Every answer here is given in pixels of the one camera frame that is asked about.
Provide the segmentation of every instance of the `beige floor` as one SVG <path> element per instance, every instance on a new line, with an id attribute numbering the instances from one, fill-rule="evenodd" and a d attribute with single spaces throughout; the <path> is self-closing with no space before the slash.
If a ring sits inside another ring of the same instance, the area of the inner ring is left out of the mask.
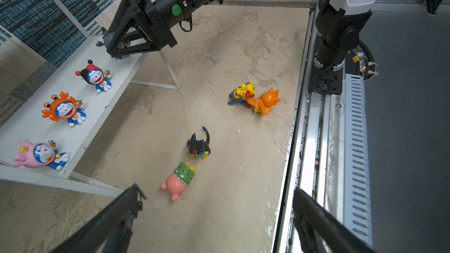
<path id="1" fill-rule="evenodd" d="M 164 51 L 179 91 L 129 85 L 76 171 L 120 188 L 137 183 L 148 200 L 129 252 L 269 252 L 273 240 L 308 9 L 205 6 L 194 30 L 173 28 Z M 135 79 L 169 82 L 157 53 Z M 228 94 L 253 81 L 281 102 L 262 117 Z M 211 134 L 211 155 L 191 158 L 192 133 Z M 180 161 L 197 171 L 176 202 L 160 183 Z M 48 252 L 111 198 L 0 182 L 3 252 Z"/>

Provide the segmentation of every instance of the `pink and green toy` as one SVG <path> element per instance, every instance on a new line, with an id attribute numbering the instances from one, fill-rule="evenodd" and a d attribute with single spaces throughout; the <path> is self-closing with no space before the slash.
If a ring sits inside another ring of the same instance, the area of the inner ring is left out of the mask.
<path id="1" fill-rule="evenodd" d="M 55 142 L 33 144 L 28 140 L 20 142 L 20 152 L 14 155 L 14 166 L 38 168 L 48 166 L 61 170 L 70 161 L 70 153 L 58 154 L 58 146 Z"/>
<path id="2" fill-rule="evenodd" d="M 161 184 L 163 190 L 167 190 L 172 195 L 172 201 L 177 201 L 180 195 L 186 190 L 186 187 L 191 183 L 195 176 L 195 169 L 188 165 L 188 163 L 180 162 L 179 166 Z"/>

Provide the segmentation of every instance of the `orange crab hat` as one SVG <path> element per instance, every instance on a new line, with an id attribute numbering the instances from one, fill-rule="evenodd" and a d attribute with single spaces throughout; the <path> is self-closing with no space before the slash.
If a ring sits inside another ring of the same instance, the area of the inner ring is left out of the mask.
<path id="1" fill-rule="evenodd" d="M 261 100 L 264 103 L 266 108 L 272 108 L 276 105 L 281 99 L 278 98 L 279 90 L 274 92 L 274 89 L 271 88 L 267 93 L 261 95 Z"/>
<path id="2" fill-rule="evenodd" d="M 57 95 L 53 95 L 52 96 L 52 100 L 53 102 L 50 103 L 45 103 L 44 104 L 44 108 L 47 108 L 48 110 L 43 110 L 42 113 L 44 115 L 42 115 L 43 118 L 49 117 L 50 120 L 52 121 L 58 121 L 60 119 L 69 119 L 71 118 L 74 114 L 76 114 L 76 99 L 74 99 L 73 97 L 69 97 L 69 93 L 64 93 L 61 92 L 59 94 L 59 96 L 61 96 L 61 98 L 58 98 Z M 61 114 L 60 112 L 58 112 L 58 106 L 60 104 L 63 103 L 71 103 L 71 105 L 69 107 L 72 107 L 70 109 L 70 111 L 66 114 Z"/>

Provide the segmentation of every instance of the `dark gray panel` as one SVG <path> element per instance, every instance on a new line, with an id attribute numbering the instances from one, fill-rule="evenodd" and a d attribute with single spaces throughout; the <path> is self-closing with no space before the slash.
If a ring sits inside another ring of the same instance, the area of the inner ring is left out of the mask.
<path id="1" fill-rule="evenodd" d="M 450 248 L 450 13 L 375 10 L 361 39 L 380 64 L 365 83 L 374 249 Z"/>

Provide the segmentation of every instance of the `green circle sticker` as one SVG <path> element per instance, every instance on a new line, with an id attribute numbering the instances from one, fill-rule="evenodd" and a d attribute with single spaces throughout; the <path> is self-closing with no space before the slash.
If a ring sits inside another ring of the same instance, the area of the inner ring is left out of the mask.
<path id="1" fill-rule="evenodd" d="M 178 4 L 172 6 L 172 14 L 174 16 L 178 16 L 179 14 L 181 14 L 181 7 Z"/>

